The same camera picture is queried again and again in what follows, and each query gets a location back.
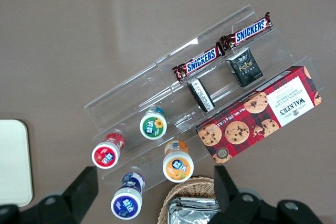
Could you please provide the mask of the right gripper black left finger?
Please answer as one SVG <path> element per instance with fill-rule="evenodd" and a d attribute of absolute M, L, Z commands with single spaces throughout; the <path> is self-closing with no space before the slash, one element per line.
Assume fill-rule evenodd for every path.
<path fill-rule="evenodd" d="M 88 166 L 61 195 L 48 196 L 24 211 L 1 205 L 1 223 L 81 223 L 97 195 L 97 168 Z"/>

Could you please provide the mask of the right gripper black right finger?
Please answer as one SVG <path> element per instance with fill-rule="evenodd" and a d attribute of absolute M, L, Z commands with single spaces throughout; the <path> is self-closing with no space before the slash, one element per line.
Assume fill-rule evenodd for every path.
<path fill-rule="evenodd" d="M 224 166 L 214 167 L 214 191 L 220 212 L 212 223 L 322 223 L 304 203 L 281 200 L 273 207 L 251 193 L 241 193 Z"/>

